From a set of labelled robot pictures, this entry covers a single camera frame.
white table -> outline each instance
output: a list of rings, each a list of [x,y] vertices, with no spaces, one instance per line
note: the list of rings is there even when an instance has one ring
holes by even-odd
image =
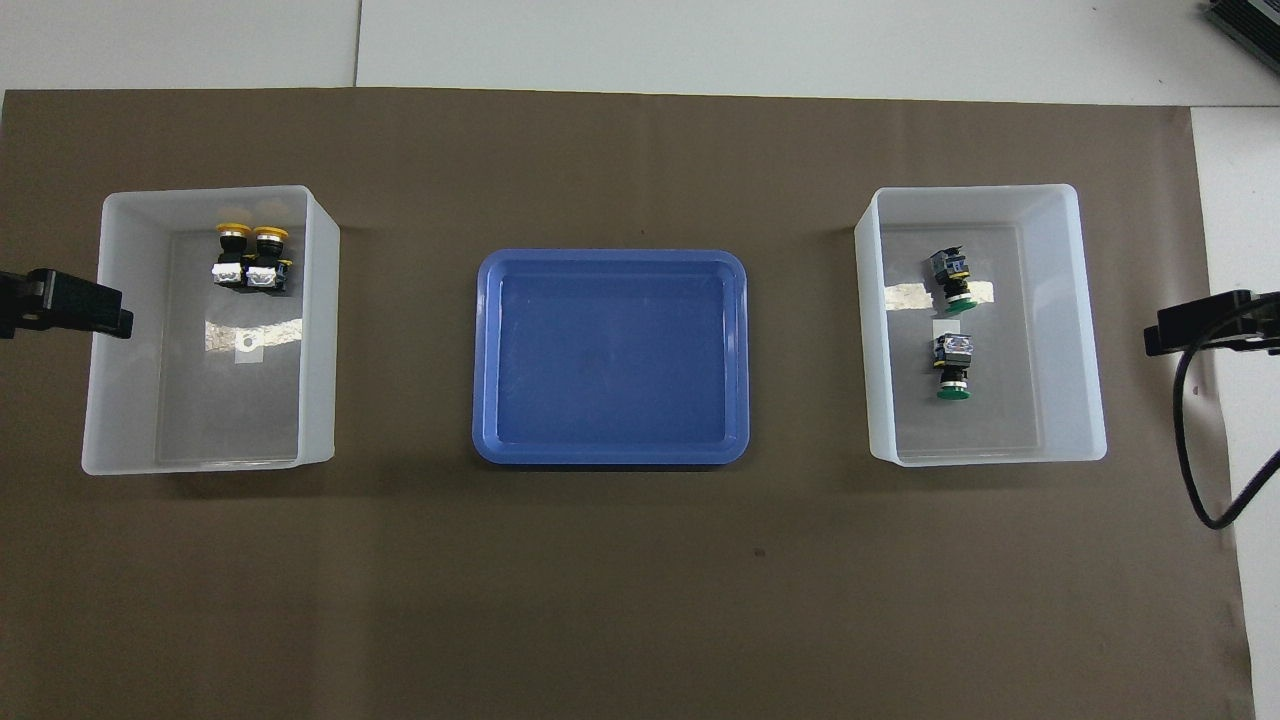
[[[1280,77],[1197,5],[0,0],[0,91],[361,85],[1192,105],[1210,286],[1280,290]],[[1239,489],[1280,445],[1268,402],[1280,361],[1216,360],[1231,378],[1217,391]],[[1280,486],[1235,525],[1262,720],[1280,720],[1277,520]]]

blue tray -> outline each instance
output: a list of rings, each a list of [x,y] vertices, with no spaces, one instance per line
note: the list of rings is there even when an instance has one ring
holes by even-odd
[[[718,250],[499,250],[476,287],[485,459],[723,465],[748,442],[746,272]]]

black device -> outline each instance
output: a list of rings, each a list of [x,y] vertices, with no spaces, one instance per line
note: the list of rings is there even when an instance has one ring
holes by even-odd
[[[285,260],[284,241],[289,233],[283,228],[259,227],[253,228],[256,236],[256,255],[244,256],[244,284],[253,290],[266,292],[284,292],[284,282],[289,275],[289,266],[293,264]]]
[[[127,340],[133,313],[120,307],[122,301],[118,290],[49,268],[0,273],[0,338],[12,340],[18,328],[68,328]]]
[[[973,365],[973,336],[942,333],[933,340],[933,366],[940,400],[969,400],[969,366]]]
[[[978,301],[969,292],[969,264],[960,254],[959,246],[938,250],[931,255],[929,266],[933,270],[933,281],[942,286],[947,313],[963,313],[978,306]]]
[[[1204,19],[1280,73],[1280,0],[1215,0]]]
[[[1280,355],[1280,292],[1256,295],[1248,290],[1233,290],[1165,307],[1156,313],[1156,324],[1143,331],[1143,341],[1148,356],[1179,351],[1183,354],[1174,372],[1174,445],[1178,447],[1178,465],[1196,516],[1210,529],[1220,530],[1240,516],[1253,496],[1280,469],[1280,450],[1262,464],[1221,518],[1211,518],[1204,510],[1187,456],[1187,425],[1183,418],[1187,370],[1196,354],[1207,348],[1266,350],[1268,355]]]
[[[223,223],[218,225],[218,243],[223,251],[214,263],[214,284],[248,292],[244,287],[244,250],[248,247],[248,225]]]

white plastic bin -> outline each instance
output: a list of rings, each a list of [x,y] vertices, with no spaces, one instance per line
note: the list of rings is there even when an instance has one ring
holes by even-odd
[[[289,232],[284,293],[214,284],[214,228],[225,222]],[[333,457],[338,240],[302,186],[108,197],[97,282],[124,293],[133,337],[93,337],[84,471],[274,469]]]
[[[1106,454],[1075,188],[886,187],[855,236],[876,457],[923,466]],[[928,258],[956,245],[979,305],[947,315]],[[969,400],[936,397],[942,332],[973,336]]]

brown table surface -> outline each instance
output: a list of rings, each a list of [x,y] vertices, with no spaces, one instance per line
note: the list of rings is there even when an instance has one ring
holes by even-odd
[[[1253,714],[1231,536],[1192,515],[1171,364],[1142,354],[1156,309],[1207,293],[1184,108],[10,91],[0,133],[10,272],[93,277],[124,190],[302,183],[343,231],[325,464],[90,478],[90,338],[0,342],[0,717]],[[872,192],[1041,182],[1080,193],[1107,457],[876,460]],[[736,254],[746,455],[480,460],[475,273],[522,246]],[[1221,500],[1211,389],[1193,432]]]

